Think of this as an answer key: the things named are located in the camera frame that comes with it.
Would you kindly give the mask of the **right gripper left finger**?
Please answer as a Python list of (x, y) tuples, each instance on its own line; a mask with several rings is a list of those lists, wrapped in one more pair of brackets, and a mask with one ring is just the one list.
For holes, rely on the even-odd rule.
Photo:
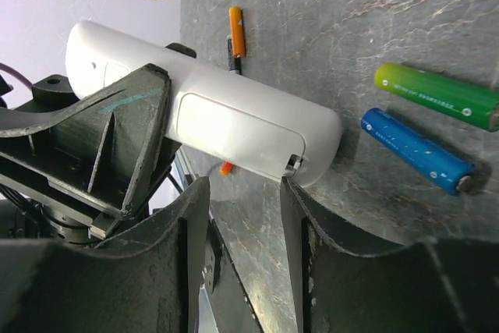
[(210, 183), (92, 249), (54, 240), (1, 243), (4, 332), (192, 332)]

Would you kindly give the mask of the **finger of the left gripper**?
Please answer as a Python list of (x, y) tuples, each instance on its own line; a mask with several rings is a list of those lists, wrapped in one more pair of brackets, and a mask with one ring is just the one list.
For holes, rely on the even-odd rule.
[(153, 64), (54, 112), (1, 110), (1, 183), (127, 220), (172, 163), (172, 81)]

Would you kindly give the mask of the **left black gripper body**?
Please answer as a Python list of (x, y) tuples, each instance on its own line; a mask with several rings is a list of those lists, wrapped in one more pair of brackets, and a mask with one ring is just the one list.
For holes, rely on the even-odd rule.
[[(54, 112), (67, 108), (80, 100), (82, 99), (77, 99), (70, 88), (68, 79), (65, 76), (55, 75), (49, 76), (34, 86), (32, 101), (22, 108), (9, 110), (36, 113)], [(175, 152), (179, 149), (179, 142), (167, 138), (166, 131), (165, 137), (172, 144), (173, 162)], [(32, 196), (12, 189), (2, 183), (1, 191), (13, 200), (21, 212), (28, 216), (37, 226), (47, 226), (54, 234), (60, 236), (67, 243), (77, 243), (79, 245), (95, 243), (106, 239), (121, 230), (125, 221), (140, 218), (145, 211), (147, 201), (150, 199), (146, 200), (144, 205), (132, 218), (118, 220), (87, 205), (80, 204), (77, 207), (70, 207), (68, 198), (53, 200), (49, 205), (46, 205)]]

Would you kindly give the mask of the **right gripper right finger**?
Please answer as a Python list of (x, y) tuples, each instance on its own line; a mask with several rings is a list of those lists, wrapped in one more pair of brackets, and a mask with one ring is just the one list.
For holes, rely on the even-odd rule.
[(296, 322), (301, 332), (495, 332), (498, 244), (375, 236), (281, 181)]

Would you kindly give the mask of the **white remote control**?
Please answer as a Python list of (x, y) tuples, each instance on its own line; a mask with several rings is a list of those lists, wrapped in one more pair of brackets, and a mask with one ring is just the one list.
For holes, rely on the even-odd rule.
[(269, 179), (289, 175), (305, 187), (331, 166), (342, 136), (335, 111), (97, 23), (70, 31), (65, 69), (77, 97), (147, 64), (164, 69), (172, 82), (167, 138)]

